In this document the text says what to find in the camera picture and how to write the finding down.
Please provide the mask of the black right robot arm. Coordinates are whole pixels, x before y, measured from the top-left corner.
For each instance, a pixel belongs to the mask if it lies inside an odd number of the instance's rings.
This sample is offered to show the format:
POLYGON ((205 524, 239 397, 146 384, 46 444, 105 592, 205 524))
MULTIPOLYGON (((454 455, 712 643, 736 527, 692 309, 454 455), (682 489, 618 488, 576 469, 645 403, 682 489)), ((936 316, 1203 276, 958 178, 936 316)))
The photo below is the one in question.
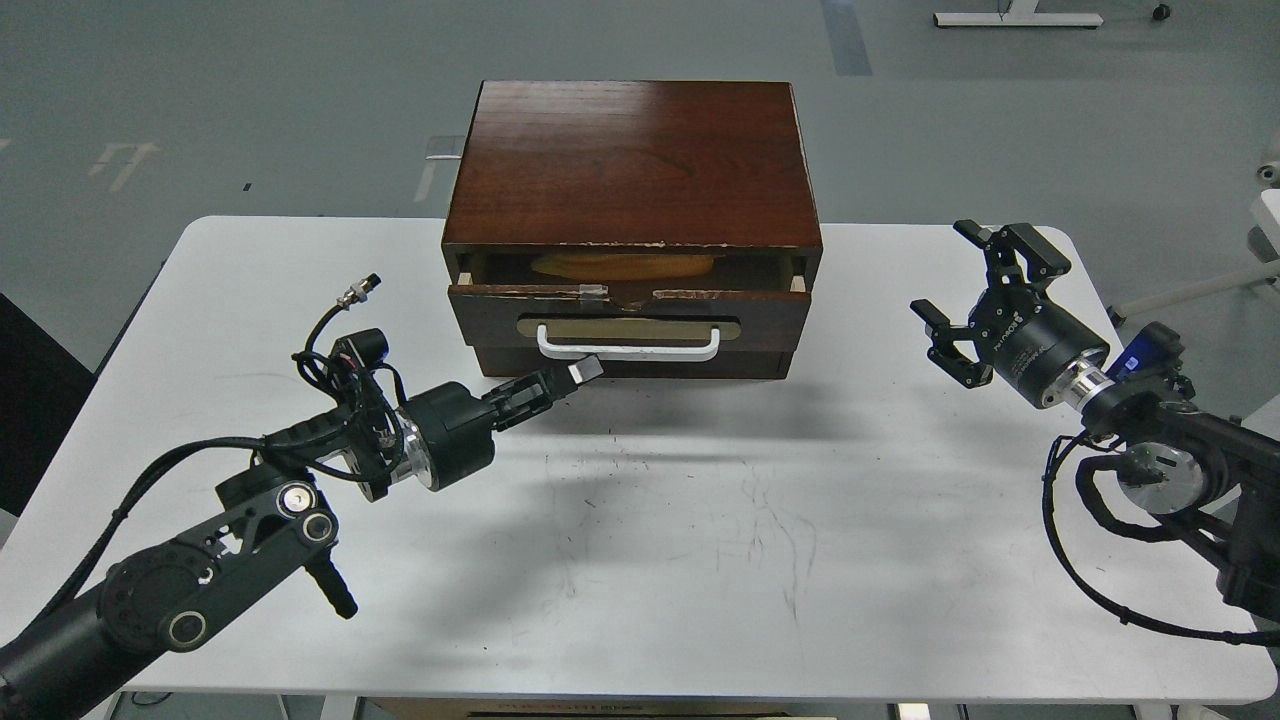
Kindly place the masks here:
POLYGON ((961 325, 928 300, 910 307, 931 338, 928 359, 959 384, 977 388, 998 375, 1033 407, 1066 404, 1080 415, 1080 433, 1053 442, 1042 479, 1042 521, 1061 568, 1120 623, 1166 635, 1276 646, 1276 632, 1180 626, 1102 594, 1062 547, 1053 483, 1075 447, 1092 448, 1078 462, 1075 487, 1102 529, 1144 543, 1189 546, 1216 569, 1224 603, 1276 621, 1277 441, 1194 405, 1194 387, 1181 370, 1181 338, 1162 323, 1149 323, 1107 363, 1107 342, 1050 297, 1050 284, 1073 265, 1033 225, 989 229, 961 219, 954 229, 980 250, 986 290, 961 325))

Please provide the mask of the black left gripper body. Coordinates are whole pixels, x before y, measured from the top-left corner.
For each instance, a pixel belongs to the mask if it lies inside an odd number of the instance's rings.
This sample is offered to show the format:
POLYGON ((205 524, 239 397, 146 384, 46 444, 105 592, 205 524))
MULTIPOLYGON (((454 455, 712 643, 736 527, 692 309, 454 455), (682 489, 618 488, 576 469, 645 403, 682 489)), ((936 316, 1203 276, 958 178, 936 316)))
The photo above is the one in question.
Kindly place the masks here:
POLYGON ((458 382, 403 401, 401 414, 416 427, 428 459, 424 484, 433 492, 488 468, 495 457, 493 405, 458 382))

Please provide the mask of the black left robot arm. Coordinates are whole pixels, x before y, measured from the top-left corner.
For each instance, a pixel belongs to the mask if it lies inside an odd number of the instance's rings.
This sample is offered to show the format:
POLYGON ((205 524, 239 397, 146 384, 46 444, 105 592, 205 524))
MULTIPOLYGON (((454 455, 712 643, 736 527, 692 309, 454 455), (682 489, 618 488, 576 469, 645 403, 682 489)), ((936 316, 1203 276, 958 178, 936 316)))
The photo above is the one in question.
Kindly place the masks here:
POLYGON ((259 438, 218 437, 172 448, 150 462, 108 527, 35 620, 3 647, 5 719, 81 719, 165 653, 200 648, 297 570, 339 618, 358 606, 332 559, 339 521, 317 475, 360 487, 370 501, 415 479, 440 491, 489 466, 494 436, 536 416, 603 373, 589 354, 538 369, 476 396, 457 382, 420 395, 393 375, 379 329, 335 340, 320 333, 380 283, 353 283, 293 355, 302 380, 332 401, 325 413, 259 438), (221 511, 111 565, 88 585, 131 511, 169 471, 202 451, 244 450, 250 465, 218 484, 221 511))

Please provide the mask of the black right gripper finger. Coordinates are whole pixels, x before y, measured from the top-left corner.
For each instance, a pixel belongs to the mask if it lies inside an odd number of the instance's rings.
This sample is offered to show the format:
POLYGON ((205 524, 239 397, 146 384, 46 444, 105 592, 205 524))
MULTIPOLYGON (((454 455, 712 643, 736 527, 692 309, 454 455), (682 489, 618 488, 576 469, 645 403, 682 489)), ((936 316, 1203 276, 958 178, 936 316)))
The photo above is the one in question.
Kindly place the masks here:
POLYGON ((931 340, 927 357, 959 384, 966 388, 987 386, 993 378, 993 366, 970 359, 963 354, 956 342, 973 341, 975 331, 968 325, 955 325, 928 299, 913 300, 910 310, 925 324, 925 334, 931 340))
POLYGON ((1006 300, 1016 291, 1047 301, 1048 286, 1073 268, 1070 260, 1028 223, 992 231, 972 219, 961 219, 954 223, 954 229, 983 252, 987 287, 982 301, 1006 300))

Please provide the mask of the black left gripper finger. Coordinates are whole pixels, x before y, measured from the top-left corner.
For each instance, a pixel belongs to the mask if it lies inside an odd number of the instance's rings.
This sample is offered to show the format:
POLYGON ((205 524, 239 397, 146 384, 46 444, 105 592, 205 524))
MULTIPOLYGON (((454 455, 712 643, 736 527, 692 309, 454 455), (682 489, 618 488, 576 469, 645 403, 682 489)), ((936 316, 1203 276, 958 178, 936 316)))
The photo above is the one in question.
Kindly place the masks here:
POLYGON ((600 359, 588 355, 508 380, 484 395, 484 402, 492 409, 490 428, 503 432, 540 415, 603 373, 600 359))

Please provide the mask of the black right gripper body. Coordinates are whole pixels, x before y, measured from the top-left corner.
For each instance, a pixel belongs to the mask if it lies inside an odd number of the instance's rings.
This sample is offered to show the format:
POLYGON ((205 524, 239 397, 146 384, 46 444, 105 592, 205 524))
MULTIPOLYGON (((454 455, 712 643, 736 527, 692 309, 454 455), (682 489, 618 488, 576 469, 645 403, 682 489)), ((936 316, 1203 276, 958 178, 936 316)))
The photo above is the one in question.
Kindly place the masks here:
POLYGON ((1102 337, 1033 288, 988 288, 970 322, 979 360, 1037 409, 1057 402, 1044 396, 1070 363, 1110 351, 1102 337))

